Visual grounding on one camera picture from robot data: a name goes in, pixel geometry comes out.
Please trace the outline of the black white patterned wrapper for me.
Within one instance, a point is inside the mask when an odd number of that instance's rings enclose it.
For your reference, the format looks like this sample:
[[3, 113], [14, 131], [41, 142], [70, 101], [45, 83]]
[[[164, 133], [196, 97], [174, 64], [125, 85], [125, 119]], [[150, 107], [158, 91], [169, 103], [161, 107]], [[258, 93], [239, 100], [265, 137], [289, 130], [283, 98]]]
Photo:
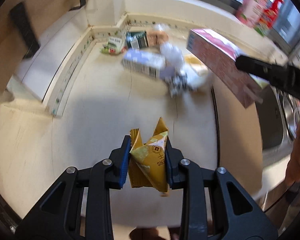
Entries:
[[183, 92], [193, 91], [188, 77], [188, 72], [184, 69], [176, 70], [175, 68], [171, 68], [169, 70], [164, 81], [168, 86], [168, 91], [172, 98], [175, 98]]

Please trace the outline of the red spray bottle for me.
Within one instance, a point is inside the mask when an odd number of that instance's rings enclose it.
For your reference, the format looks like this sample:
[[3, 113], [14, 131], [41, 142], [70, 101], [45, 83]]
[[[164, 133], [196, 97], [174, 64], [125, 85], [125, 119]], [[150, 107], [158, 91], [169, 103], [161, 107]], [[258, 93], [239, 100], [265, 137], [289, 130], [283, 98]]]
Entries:
[[283, 0], [274, 0], [270, 7], [263, 11], [255, 30], [261, 35], [266, 36], [273, 24], [275, 23], [279, 14], [279, 3], [283, 4]]

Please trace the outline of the wooden cabinet door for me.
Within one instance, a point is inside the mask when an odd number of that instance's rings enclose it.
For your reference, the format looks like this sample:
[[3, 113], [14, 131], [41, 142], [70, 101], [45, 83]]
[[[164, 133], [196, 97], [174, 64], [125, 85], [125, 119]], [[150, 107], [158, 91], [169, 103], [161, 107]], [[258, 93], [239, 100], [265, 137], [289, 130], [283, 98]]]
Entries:
[[43, 34], [55, 34], [61, 25], [74, 16], [70, 9], [79, 0], [4, 0], [0, 3], [0, 94], [28, 52], [28, 46], [10, 17], [10, 11], [18, 4], [25, 6], [31, 30], [36, 38]]

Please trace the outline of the red pink cardboard box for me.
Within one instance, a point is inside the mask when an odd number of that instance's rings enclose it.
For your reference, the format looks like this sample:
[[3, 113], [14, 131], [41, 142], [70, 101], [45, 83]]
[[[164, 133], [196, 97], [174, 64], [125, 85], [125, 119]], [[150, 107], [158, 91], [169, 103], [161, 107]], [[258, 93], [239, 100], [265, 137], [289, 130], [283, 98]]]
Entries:
[[244, 108], [263, 102], [262, 91], [268, 83], [236, 68], [236, 58], [245, 53], [231, 41], [211, 29], [191, 29], [187, 50], [226, 85]]

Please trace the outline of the clear plastic bag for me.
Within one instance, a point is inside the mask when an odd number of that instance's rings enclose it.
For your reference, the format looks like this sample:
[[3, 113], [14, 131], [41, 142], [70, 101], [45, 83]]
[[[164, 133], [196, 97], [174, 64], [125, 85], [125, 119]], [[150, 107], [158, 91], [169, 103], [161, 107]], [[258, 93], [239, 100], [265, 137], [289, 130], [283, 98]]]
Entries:
[[153, 31], [165, 31], [169, 40], [161, 45], [159, 49], [166, 61], [175, 69], [180, 69], [184, 64], [184, 57], [181, 49], [175, 44], [176, 40], [181, 40], [182, 35], [164, 23], [157, 23], [153, 26]]

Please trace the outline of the green white snack packet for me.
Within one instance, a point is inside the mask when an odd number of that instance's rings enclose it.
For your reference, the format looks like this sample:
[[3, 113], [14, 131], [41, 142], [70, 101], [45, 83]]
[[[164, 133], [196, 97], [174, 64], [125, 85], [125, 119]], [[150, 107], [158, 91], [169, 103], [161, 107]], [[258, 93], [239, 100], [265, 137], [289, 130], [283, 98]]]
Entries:
[[108, 42], [100, 49], [100, 52], [109, 55], [119, 55], [125, 49], [125, 41], [122, 38], [110, 36]]

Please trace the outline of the stainless steel sink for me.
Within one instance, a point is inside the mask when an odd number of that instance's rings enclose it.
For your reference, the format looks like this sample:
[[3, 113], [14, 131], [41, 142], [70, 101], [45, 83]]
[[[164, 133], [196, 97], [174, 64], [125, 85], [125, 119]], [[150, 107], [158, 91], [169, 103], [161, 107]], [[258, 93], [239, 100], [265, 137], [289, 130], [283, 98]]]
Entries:
[[298, 100], [268, 86], [262, 103], [255, 103], [262, 137], [263, 165], [267, 167], [290, 155], [300, 120]]

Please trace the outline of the dark green packet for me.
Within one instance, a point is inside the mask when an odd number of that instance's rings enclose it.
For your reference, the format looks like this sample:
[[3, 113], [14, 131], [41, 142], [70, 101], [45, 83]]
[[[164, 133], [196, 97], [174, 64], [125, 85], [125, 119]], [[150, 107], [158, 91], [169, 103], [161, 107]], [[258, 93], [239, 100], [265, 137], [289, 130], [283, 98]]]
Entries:
[[147, 33], [145, 31], [133, 31], [126, 33], [128, 49], [143, 49], [149, 47]]

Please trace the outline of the yellow white paper box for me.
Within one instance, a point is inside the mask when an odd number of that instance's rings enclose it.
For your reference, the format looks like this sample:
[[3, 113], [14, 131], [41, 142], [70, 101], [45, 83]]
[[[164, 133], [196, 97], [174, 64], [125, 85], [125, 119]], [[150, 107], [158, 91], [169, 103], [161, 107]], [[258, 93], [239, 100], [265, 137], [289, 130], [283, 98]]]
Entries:
[[187, 85], [195, 91], [206, 91], [211, 87], [212, 73], [205, 64], [193, 54], [184, 56], [184, 72], [187, 76]]

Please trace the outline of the pink detergent pouch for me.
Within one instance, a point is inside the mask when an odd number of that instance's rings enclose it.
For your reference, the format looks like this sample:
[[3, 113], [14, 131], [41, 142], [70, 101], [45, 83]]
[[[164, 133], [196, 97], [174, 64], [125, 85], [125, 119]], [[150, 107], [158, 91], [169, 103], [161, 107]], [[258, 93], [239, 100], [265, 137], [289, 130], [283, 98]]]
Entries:
[[241, 23], [253, 28], [260, 19], [267, 3], [268, 0], [244, 0], [235, 16]]

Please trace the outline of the purple white carton box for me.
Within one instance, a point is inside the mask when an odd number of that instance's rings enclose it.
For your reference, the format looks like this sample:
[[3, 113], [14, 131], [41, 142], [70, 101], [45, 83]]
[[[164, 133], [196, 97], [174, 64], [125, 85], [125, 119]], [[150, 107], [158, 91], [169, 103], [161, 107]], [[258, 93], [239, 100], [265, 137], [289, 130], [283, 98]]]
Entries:
[[129, 49], [122, 59], [122, 64], [131, 71], [159, 79], [160, 72], [166, 67], [166, 58], [158, 53]]

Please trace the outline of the yellow cracker wrapper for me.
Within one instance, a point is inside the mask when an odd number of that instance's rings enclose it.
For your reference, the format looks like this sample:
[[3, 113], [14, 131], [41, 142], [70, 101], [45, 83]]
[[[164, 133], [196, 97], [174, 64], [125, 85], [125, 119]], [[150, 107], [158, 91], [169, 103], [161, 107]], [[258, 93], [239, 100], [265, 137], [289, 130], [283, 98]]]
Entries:
[[142, 142], [138, 128], [130, 131], [131, 149], [128, 175], [132, 188], [152, 187], [159, 192], [168, 192], [165, 171], [165, 149], [168, 127], [163, 118], [158, 120], [152, 137]]

